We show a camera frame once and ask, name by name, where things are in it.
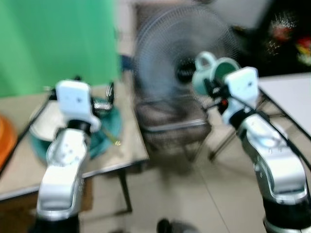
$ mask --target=teal basket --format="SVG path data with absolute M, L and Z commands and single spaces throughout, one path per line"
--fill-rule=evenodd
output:
M 111 112 L 105 115 L 102 119 L 102 126 L 111 134 L 119 137 L 122 130 L 122 117 L 120 111 L 114 107 Z M 36 156 L 46 162 L 46 153 L 51 142 L 40 140 L 33 134 L 30 134 L 30 142 Z M 90 156 L 91 159 L 103 154 L 112 142 L 106 137 L 102 131 L 94 133 L 91 137 Z

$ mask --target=black cable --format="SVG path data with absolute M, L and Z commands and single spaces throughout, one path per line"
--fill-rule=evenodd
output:
M 38 117 L 41 115 L 41 113 L 43 112 L 43 110 L 46 108 L 46 106 L 48 105 L 49 101 L 53 99 L 53 94 L 51 94 L 43 103 L 43 105 L 40 107 L 39 111 L 37 111 L 37 113 L 34 115 L 34 117 L 28 122 L 28 124 L 26 125 L 26 127 L 23 129 L 23 131 L 18 135 L 17 137 L 17 141 L 14 145 L 14 147 L 11 149 L 10 154 L 8 155 L 8 157 L 6 158 L 6 160 L 4 161 L 3 167 L 0 170 L 0 176 L 3 173 L 3 171 L 5 170 L 5 168 L 7 167 L 7 165 L 9 164 L 11 158 L 14 155 L 14 152 L 16 150 L 16 148 L 18 147 L 18 145 L 20 144 L 20 142 L 24 139 L 25 135 L 28 133 L 28 130 L 30 129 L 31 125 L 38 119 Z
M 254 113 L 259 114 L 259 112 L 253 108 L 252 106 L 250 106 L 249 104 L 245 103 L 243 100 L 239 99 L 238 97 L 229 95 L 229 97 L 235 99 L 236 101 L 240 102 L 241 104 L 243 104 L 244 106 L 250 108 Z M 288 138 L 286 138 L 283 133 L 280 132 L 280 130 L 278 130 L 271 122 L 269 122 L 267 119 L 263 118 L 275 131 L 277 131 L 279 133 L 279 135 L 282 137 L 282 139 L 284 139 L 284 141 L 286 142 L 287 146 L 299 157 L 303 160 L 303 162 L 306 164 L 306 166 L 308 167 L 308 169 L 311 171 L 311 164 L 310 162 L 307 160 L 307 158 L 301 153 L 301 151 L 295 146 L 295 144 Z
M 210 110 L 210 109 L 212 109 L 214 107 L 219 106 L 219 104 L 221 104 L 221 100 L 220 99 L 215 101 L 214 103 L 208 105 L 208 106 L 202 106 L 202 110 L 207 113 L 208 110 Z

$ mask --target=green curtain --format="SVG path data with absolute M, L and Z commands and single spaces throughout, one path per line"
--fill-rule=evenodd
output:
M 119 75 L 113 0 L 0 0 L 0 97 Z

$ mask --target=wall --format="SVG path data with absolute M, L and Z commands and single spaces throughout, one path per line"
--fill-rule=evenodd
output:
M 114 0 L 1 0 L 0 97 L 43 91 L 81 75 L 119 74 Z
M 131 55 L 135 44 L 135 16 L 132 5 L 137 2 L 190 2 L 192 0 L 116 0 L 115 21 L 120 33 L 118 50 Z M 229 24 L 254 28 L 271 0 L 211 0 L 209 5 Z

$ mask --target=orange plate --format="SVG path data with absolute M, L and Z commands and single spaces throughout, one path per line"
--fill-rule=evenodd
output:
M 0 170 L 17 140 L 16 132 L 8 119 L 0 116 Z

